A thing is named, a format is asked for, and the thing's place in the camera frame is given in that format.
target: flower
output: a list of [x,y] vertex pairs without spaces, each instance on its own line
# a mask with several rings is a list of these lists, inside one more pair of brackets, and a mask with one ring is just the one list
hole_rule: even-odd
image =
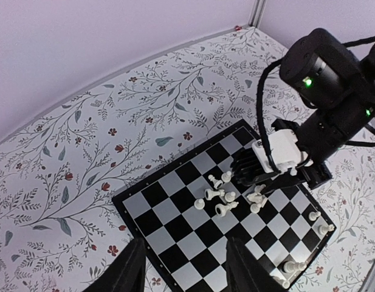
[[108,132],[108,134],[112,135],[112,136],[115,136],[117,130],[115,128],[111,128]]
[[110,184],[108,184],[107,182],[104,182],[101,186],[101,189],[105,192],[107,192],[110,188]]
[[193,135],[190,134],[190,132],[186,132],[186,134],[183,134],[183,138],[187,141],[189,141]]
[[74,176],[72,175],[71,172],[67,172],[67,173],[66,173],[66,176],[65,176],[64,178],[66,179],[66,181],[70,181],[70,180],[72,180],[73,177],[74,177]]
[[318,266],[317,269],[315,270],[315,273],[317,276],[321,275],[323,272],[323,266]]
[[160,281],[161,281],[160,278],[152,278],[152,286],[155,286],[155,285],[159,286]]
[[112,256],[115,257],[117,255],[118,251],[119,250],[117,249],[117,247],[115,245],[113,245],[113,246],[109,245],[109,249],[108,249],[109,254],[112,254]]
[[121,144],[118,144],[115,148],[114,148],[115,151],[117,151],[117,153],[120,153],[122,152],[122,150],[124,150],[124,147],[121,145]]

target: leaf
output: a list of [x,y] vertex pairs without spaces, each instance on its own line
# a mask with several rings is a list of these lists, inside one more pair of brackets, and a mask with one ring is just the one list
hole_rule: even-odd
[[44,132],[41,134],[41,137],[44,137],[44,136],[47,134],[48,130],[49,130],[49,128],[46,128],[46,129],[44,130]]
[[6,233],[5,233],[5,246],[7,246],[9,244],[12,237],[13,237],[13,232],[9,231],[9,230],[6,231]]
[[168,92],[168,96],[172,95],[172,93],[174,93],[174,90],[175,90],[175,88],[172,88],[172,89]]
[[82,114],[81,111],[76,111],[75,112],[75,121],[76,121],[76,123],[78,123],[81,114]]
[[10,258],[12,259],[12,262],[15,262],[16,259],[18,259],[19,257],[20,257],[19,254],[14,254],[14,255],[12,255]]
[[250,86],[252,85],[252,81],[251,80],[246,80],[246,85],[247,85],[247,88],[250,88]]
[[95,177],[98,175],[98,173],[96,173],[95,175],[93,175],[92,177],[90,177],[86,183],[87,186],[91,186],[92,182],[95,180]]
[[70,197],[70,195],[68,194],[68,187],[65,186],[64,189],[63,189],[63,196],[61,196],[61,202],[63,204],[66,204],[69,197]]
[[66,219],[64,219],[64,218],[57,218],[57,222],[60,223],[60,228],[61,228],[61,230],[62,230],[65,234],[71,236],[71,228],[70,228],[70,226],[68,226]]
[[344,239],[346,239],[346,237],[342,237],[342,238],[340,238],[340,239],[337,241],[337,243],[342,242]]
[[175,107],[176,107],[178,110],[180,110],[180,111],[187,111],[187,110],[184,108],[184,106],[182,106],[182,105],[180,105],[180,104],[178,104],[178,103],[175,103]]
[[200,85],[202,85],[202,86],[204,85],[204,78],[202,76],[198,76],[197,80],[198,80]]
[[62,161],[64,159],[64,155],[66,155],[66,146],[64,146],[63,150],[60,152],[58,160]]
[[157,138],[155,140],[155,143],[157,146],[159,147],[163,147],[165,144],[169,143],[170,140],[172,140],[174,138],[172,137],[164,137],[164,138]]
[[329,283],[329,281],[331,280],[332,270],[333,270],[333,268],[331,268],[329,270],[328,275],[326,276],[326,283]]
[[43,147],[43,153],[44,153],[45,155],[51,157],[51,154],[50,154],[49,149],[47,148],[47,146],[44,146],[44,147]]
[[352,228],[349,228],[348,231],[349,231],[349,233],[350,233],[353,237],[356,237],[356,233],[353,231]]
[[47,230],[50,229],[50,227],[44,226],[44,225],[36,225],[32,228],[33,230]]

